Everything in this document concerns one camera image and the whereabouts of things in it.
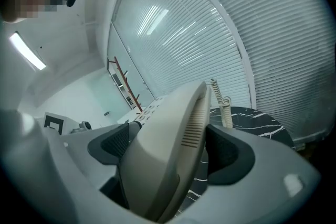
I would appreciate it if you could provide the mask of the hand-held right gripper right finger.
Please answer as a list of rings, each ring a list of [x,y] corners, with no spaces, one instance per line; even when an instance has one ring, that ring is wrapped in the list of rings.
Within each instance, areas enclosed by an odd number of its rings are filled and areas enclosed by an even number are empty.
[[[172,224],[283,224],[320,173],[288,146],[219,125],[206,128],[207,188]]]

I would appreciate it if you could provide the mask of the white telephone handset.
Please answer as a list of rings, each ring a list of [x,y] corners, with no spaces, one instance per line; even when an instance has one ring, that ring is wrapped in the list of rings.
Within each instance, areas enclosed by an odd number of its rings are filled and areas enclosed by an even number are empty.
[[[194,81],[156,98],[137,117],[141,129],[119,168],[133,213],[159,223],[173,218],[204,151],[210,104],[210,87]]]

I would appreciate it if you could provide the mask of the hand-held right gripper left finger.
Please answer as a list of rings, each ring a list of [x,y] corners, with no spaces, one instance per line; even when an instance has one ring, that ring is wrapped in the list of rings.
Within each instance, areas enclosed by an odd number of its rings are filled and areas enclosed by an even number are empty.
[[[148,224],[129,210],[119,173],[121,157],[140,129],[138,122],[66,135],[42,129],[74,203],[76,224]]]

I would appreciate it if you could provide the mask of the red wooden coat rack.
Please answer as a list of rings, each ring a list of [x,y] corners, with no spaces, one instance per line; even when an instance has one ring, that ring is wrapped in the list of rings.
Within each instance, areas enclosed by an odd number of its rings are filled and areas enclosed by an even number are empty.
[[[138,114],[140,114],[143,110],[141,108],[141,104],[138,102],[138,98],[140,97],[140,95],[138,94],[137,97],[135,97],[133,91],[130,88],[130,85],[128,83],[128,79],[126,77],[126,75],[128,74],[128,71],[123,72],[121,69],[121,66],[117,60],[116,57],[113,57],[113,60],[110,60],[109,58],[107,58],[107,62],[108,62],[108,71],[109,71],[109,66],[110,64],[114,64],[115,68],[114,70],[117,70],[115,73],[119,73],[120,77],[121,77],[121,84],[122,86],[126,89],[126,92],[128,93],[128,96],[130,98],[130,100],[132,101],[132,103],[139,109],[140,112],[138,112]]]

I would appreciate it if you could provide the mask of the ceiling light panel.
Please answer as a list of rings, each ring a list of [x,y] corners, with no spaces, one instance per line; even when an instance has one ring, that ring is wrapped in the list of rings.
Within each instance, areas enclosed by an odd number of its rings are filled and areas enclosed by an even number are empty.
[[[38,70],[46,68],[46,65],[27,46],[18,32],[14,32],[9,39],[16,50]]]

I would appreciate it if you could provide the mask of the light grey printed t-shirt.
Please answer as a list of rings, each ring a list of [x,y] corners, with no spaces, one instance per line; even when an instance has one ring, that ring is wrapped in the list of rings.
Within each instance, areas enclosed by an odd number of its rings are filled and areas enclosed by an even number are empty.
[[[76,220],[48,139],[32,116],[0,109],[0,168],[19,197],[45,220]]]

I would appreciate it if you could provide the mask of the white desk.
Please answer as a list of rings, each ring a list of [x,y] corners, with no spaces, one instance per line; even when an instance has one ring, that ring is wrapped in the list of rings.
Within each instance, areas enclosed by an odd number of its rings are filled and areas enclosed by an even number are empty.
[[[132,122],[135,121],[136,118],[141,114],[141,111],[139,108],[135,107],[131,111],[127,112],[124,116],[122,116],[120,119],[117,120],[118,124],[123,124],[126,121]]]

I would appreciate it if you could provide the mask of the white venetian blinds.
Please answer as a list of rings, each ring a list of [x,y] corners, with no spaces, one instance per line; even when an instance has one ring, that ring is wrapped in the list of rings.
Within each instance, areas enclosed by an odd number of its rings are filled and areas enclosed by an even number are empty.
[[[293,138],[325,131],[336,111],[336,20],[325,0],[219,0],[252,66],[257,107]]]
[[[215,79],[234,106],[256,106],[240,45],[212,1],[119,0],[112,25],[139,75],[131,87],[144,89],[142,104]]]

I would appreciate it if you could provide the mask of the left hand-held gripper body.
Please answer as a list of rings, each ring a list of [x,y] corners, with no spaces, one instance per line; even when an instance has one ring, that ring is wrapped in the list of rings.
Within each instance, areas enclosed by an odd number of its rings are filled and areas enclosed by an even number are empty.
[[[44,127],[58,131],[59,135],[85,132],[92,130],[91,124],[87,121],[76,122],[69,117],[46,112],[43,122]]]

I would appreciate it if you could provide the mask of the round black marble table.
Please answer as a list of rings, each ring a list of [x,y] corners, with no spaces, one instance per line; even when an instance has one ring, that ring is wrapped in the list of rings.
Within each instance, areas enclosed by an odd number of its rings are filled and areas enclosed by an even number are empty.
[[[231,107],[233,128],[253,135],[274,140],[295,149],[293,140],[285,127],[272,116],[251,108],[238,106]],[[203,150],[193,183],[183,200],[182,205],[175,213],[180,215],[189,206],[196,202],[207,188],[208,154]]]

